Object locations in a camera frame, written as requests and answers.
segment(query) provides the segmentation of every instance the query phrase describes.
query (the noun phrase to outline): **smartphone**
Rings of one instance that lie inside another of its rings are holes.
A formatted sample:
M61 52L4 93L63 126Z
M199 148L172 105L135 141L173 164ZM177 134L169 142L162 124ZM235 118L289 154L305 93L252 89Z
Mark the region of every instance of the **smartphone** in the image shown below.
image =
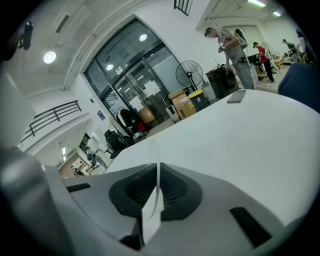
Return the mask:
M237 90L228 99L227 103L240 103L246 94L246 90Z

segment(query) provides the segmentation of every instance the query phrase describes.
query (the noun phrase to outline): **white table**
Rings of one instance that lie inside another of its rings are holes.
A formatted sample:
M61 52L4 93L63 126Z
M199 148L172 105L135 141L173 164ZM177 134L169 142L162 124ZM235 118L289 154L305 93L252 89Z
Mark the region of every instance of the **white table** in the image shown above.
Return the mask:
M284 225L305 214L320 185L320 114L293 99L247 90L230 96L120 153L107 172L154 159L226 180Z

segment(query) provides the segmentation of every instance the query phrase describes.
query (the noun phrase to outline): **black pants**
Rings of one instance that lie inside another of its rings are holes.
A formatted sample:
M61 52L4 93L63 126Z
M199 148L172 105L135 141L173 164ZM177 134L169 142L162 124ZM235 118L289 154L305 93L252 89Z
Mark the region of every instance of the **black pants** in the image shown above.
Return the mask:
M264 68L265 68L266 74L268 75L269 79L273 82L274 81L274 77L272 76L270 60L268 60L268 62L264 62L263 64L264 64Z

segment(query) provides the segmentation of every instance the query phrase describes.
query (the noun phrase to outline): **black trash bin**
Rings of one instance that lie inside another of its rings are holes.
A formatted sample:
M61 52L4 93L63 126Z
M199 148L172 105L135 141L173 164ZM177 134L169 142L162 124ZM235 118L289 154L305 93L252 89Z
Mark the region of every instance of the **black trash bin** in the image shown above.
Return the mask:
M195 110L199 112L200 110L208 107L208 101L202 89L196 90L189 95L189 99L192 101Z

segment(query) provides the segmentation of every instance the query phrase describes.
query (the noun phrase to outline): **person in red shirt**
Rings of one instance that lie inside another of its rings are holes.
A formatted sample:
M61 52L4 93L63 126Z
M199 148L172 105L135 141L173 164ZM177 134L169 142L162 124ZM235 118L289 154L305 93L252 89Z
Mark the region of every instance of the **person in red shirt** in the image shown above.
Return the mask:
M271 70L271 65L270 65L270 61L268 60L268 58L266 57L266 49L263 48L262 46L260 46L257 42L253 43L253 48L257 48L259 51L259 57L262 60L263 64L264 64L264 68L266 71L266 74L268 75L270 82L274 82L274 77L272 75L272 70Z

